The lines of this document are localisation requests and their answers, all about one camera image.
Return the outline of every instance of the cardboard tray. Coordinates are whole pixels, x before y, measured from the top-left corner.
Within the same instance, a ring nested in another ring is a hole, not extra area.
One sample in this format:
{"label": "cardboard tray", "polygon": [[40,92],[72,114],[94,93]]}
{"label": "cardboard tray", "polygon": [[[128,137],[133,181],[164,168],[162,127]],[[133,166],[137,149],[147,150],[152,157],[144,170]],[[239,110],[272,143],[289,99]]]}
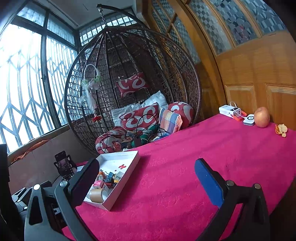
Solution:
{"label": "cardboard tray", "polygon": [[[112,191],[109,192],[107,199],[103,203],[95,203],[89,199],[89,191],[94,189],[93,186],[91,186],[86,197],[84,198],[84,202],[92,206],[110,211],[119,194],[121,193],[123,187],[125,186],[127,180],[129,179],[131,173],[139,162],[140,155],[138,151],[114,152],[101,154],[97,157],[97,160],[100,163],[100,169],[102,169],[104,172],[113,172],[114,174],[118,172],[123,172],[124,174],[115,188],[113,188]],[[118,168],[122,164],[124,164],[126,167],[123,169]]]}

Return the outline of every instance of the ceiling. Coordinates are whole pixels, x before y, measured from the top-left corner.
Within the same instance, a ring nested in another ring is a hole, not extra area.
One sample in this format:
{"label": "ceiling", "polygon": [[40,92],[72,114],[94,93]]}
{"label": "ceiling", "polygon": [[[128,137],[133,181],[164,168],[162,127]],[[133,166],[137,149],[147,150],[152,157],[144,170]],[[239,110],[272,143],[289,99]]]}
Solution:
{"label": "ceiling", "polygon": [[[51,9],[73,28],[79,28],[92,20],[99,18],[97,4],[104,4],[120,9],[132,6],[135,12],[135,0],[38,0],[42,5]],[[104,9],[104,14],[112,12]]]}

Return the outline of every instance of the brown packing tape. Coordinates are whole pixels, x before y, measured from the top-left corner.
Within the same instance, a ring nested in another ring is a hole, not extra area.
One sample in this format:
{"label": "brown packing tape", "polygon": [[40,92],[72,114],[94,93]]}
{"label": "brown packing tape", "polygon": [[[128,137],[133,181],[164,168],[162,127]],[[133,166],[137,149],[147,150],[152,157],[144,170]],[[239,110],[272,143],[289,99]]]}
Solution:
{"label": "brown packing tape", "polygon": [[89,192],[89,197],[92,202],[103,203],[108,197],[108,191],[102,188],[94,189]]}

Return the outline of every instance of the wicker swing chair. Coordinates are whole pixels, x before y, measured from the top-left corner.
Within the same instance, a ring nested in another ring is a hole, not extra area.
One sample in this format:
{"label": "wicker swing chair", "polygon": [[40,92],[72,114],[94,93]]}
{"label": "wicker swing chair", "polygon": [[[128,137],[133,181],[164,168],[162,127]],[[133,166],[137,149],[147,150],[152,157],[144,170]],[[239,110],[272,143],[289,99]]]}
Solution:
{"label": "wicker swing chair", "polygon": [[[103,8],[116,8],[101,5]],[[185,102],[194,109],[198,120],[201,108],[201,86],[191,57],[165,35],[145,28],[135,16],[116,9],[133,18],[135,26],[107,26],[78,54],[65,85],[65,113],[78,140],[90,152],[96,152],[96,138],[114,127],[111,110],[131,104],[143,103],[152,94],[161,91],[167,103]],[[102,9],[99,11],[104,20]],[[90,80],[100,72],[100,84],[90,93],[96,102],[92,111],[87,102],[81,105],[83,78]],[[143,72],[149,89],[121,97],[116,81]],[[95,115],[102,117],[94,123]]]}

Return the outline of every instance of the orange cloth on window sill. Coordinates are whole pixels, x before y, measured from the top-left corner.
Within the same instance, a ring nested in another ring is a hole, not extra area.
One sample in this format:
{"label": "orange cloth on window sill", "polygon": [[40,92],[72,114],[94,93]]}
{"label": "orange cloth on window sill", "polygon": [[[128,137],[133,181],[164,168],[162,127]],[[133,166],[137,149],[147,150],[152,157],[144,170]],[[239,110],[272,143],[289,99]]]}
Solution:
{"label": "orange cloth on window sill", "polygon": [[43,140],[43,141],[41,141],[41,142],[38,142],[38,143],[34,144],[34,145],[31,146],[31,147],[30,147],[30,148],[29,148],[24,154],[22,154],[22,155],[16,157],[15,159],[13,159],[13,161],[11,162],[11,164],[14,163],[14,162],[16,162],[16,161],[18,161],[18,160],[20,160],[20,159],[22,159],[22,158],[23,158],[24,156],[26,156],[28,153],[30,153],[31,151],[35,150],[35,149],[38,148],[39,146],[42,146],[43,144],[45,144],[45,143],[48,142],[48,141],[50,141],[50,140]]}

